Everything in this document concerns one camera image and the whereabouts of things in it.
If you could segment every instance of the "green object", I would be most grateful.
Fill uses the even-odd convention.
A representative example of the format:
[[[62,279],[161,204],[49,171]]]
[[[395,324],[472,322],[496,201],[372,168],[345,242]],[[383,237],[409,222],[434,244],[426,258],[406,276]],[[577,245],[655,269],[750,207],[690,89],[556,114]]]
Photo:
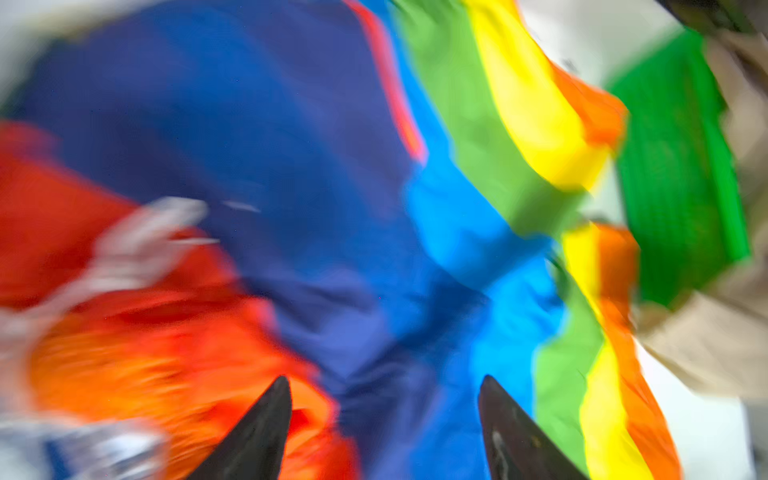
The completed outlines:
[[[609,88],[630,112],[617,168],[641,249],[641,298],[664,306],[750,255],[720,130],[725,104],[702,48],[685,31]]]

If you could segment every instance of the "colorful cloth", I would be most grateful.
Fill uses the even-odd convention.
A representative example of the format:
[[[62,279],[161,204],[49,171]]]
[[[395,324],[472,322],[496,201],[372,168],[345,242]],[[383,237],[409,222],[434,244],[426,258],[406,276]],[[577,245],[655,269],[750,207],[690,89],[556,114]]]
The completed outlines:
[[[11,111],[0,305],[74,278],[137,205],[210,208],[219,245],[30,363],[42,408],[171,432],[168,478],[280,373],[284,478],[487,478],[485,375],[592,478],[680,477],[628,328],[634,244],[562,237],[626,112],[513,4],[173,0],[56,45]]]

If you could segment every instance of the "green fabric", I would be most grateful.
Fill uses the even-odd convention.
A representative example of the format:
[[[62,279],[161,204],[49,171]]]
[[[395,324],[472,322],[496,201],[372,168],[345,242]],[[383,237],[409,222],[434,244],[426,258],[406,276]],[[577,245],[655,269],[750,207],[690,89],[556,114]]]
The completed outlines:
[[[562,231],[585,190],[557,189],[522,157],[496,109],[464,5],[392,3],[414,67],[453,138],[458,168],[517,235]]]
[[[579,412],[587,392],[587,374],[605,337],[576,281],[564,267],[555,266],[558,295],[565,304],[565,327],[534,358],[534,418],[563,453],[588,474]]]

